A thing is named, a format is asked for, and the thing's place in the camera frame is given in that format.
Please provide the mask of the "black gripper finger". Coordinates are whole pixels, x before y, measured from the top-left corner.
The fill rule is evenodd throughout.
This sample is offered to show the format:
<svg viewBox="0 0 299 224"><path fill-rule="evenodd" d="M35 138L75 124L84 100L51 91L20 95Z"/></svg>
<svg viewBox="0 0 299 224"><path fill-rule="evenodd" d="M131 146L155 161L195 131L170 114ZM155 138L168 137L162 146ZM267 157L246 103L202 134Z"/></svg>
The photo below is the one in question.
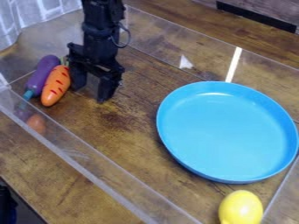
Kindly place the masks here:
<svg viewBox="0 0 299 224"><path fill-rule="evenodd" d="M99 78L98 84L98 102L106 102L114 96L120 85L122 75L108 73Z"/></svg>
<svg viewBox="0 0 299 224"><path fill-rule="evenodd" d="M88 72L79 62L70 62L71 89L80 90L87 85Z"/></svg>

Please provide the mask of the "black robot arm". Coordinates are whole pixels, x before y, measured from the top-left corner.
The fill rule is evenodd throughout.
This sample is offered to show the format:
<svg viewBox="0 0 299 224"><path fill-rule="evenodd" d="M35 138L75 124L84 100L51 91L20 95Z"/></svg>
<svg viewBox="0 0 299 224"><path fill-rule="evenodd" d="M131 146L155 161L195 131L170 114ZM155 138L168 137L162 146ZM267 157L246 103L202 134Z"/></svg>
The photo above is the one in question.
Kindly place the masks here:
<svg viewBox="0 0 299 224"><path fill-rule="evenodd" d="M83 44L68 43L71 88L87 85L88 74L99 78L98 102L107 101L116 92L124 67L118 63L119 33L126 7L122 0L80 0L84 12Z"/></svg>

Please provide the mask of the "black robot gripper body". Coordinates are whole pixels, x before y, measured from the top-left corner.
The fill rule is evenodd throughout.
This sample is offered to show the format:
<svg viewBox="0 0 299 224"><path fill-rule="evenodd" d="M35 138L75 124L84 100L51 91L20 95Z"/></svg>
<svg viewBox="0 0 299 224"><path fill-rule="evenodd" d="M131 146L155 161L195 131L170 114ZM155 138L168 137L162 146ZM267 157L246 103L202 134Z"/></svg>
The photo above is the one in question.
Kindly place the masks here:
<svg viewBox="0 0 299 224"><path fill-rule="evenodd" d="M68 43L68 62L79 62L88 72L98 77L106 74L120 74L123 66L118 63L120 24L99 29L91 24L83 24L83 44Z"/></svg>

